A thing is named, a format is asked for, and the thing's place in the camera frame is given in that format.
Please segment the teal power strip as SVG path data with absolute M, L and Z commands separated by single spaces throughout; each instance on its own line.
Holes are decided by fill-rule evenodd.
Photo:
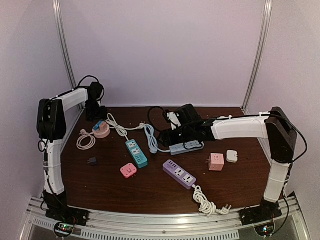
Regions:
M 135 165 L 139 169 L 146 167 L 148 165 L 148 159 L 139 147 L 139 145 L 137 144 L 137 142 L 134 139 L 132 139 L 127 141 L 125 144 L 128 152 L 134 160 Z

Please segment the blue plug adapter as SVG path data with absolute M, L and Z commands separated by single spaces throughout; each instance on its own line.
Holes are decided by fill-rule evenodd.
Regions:
M 93 130 L 94 130 L 94 131 L 97 131 L 97 130 L 100 128 L 100 125 L 101 125 L 103 122 L 104 122 L 103 120 L 100 120 L 100 121 L 93 127 Z

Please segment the pink square plug adapter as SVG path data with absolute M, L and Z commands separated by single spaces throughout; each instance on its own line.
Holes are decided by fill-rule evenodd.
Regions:
M 137 171 L 138 170 L 133 163 L 128 163 L 120 168 L 120 173 L 125 179 L 133 177 Z

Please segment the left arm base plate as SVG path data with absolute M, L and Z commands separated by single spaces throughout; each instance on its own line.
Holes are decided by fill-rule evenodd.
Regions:
M 86 226 L 87 224 L 89 217 L 88 210 L 73 207 L 67 207 L 68 209 L 66 209 L 63 206 L 56 208 L 50 205 L 47 208 L 48 210 L 45 214 L 47 218 L 71 225 Z

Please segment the white plug adapter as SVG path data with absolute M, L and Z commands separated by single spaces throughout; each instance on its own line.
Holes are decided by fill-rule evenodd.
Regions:
M 238 152 L 236 150 L 227 150 L 226 152 L 226 161 L 228 163 L 237 163 L 238 162 Z

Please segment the pink cube socket adapter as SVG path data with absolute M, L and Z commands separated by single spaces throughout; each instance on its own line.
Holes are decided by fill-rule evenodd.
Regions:
M 224 155 L 222 153 L 211 153 L 206 162 L 209 171 L 221 172 L 225 165 Z

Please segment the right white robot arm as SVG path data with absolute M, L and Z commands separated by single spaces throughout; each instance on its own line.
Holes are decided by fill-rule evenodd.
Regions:
M 214 142 L 224 139 L 256 138 L 268 140 L 271 167 L 262 206 L 256 210 L 259 220 L 268 220 L 275 212 L 291 166 L 294 162 L 298 130 L 280 107 L 254 115 L 220 116 L 203 119 L 191 104 L 178 108 L 174 129 L 162 130 L 158 139 L 165 146 L 191 141 Z

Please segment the small dark plug charger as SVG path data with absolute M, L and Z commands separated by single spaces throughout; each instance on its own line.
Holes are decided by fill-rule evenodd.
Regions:
M 87 164 L 90 166 L 96 166 L 98 164 L 97 158 L 96 157 L 89 158 L 89 160 L 87 161 Z

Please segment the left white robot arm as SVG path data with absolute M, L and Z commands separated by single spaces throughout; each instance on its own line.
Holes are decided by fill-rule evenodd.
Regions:
M 52 98 L 41 99 L 38 105 L 36 129 L 40 138 L 38 148 L 43 154 L 44 201 L 53 206 L 51 211 L 61 222 L 72 218 L 71 209 L 65 206 L 61 171 L 61 148 L 67 133 L 65 113 L 84 104 L 87 121 L 106 119 L 108 110 L 100 104 L 103 94 L 104 87 L 93 82 L 89 86 L 79 86 Z

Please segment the small pink charger plug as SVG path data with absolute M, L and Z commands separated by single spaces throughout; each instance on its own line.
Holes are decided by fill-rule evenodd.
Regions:
M 102 122 L 102 123 L 99 125 L 99 130 L 100 130 L 101 132 L 105 132 L 107 129 L 108 129 L 108 127 L 107 127 L 107 123 L 106 123 L 106 122 Z

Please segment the blue-grey power strip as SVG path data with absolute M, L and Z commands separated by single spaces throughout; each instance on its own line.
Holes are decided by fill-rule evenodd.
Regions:
M 204 142 L 197 140 L 189 141 L 186 143 L 178 143 L 169 147 L 172 156 L 185 154 L 193 151 L 202 150 L 205 147 Z

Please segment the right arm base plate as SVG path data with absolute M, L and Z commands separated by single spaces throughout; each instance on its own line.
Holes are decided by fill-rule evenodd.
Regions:
M 278 202 L 262 202 L 259 206 L 246 207 L 239 211 L 243 226 L 271 221 L 281 217 L 282 211 Z

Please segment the purple power strip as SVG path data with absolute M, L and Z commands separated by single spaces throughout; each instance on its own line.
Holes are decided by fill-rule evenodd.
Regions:
M 187 190 L 196 186 L 197 178 L 170 159 L 162 165 L 162 170 Z

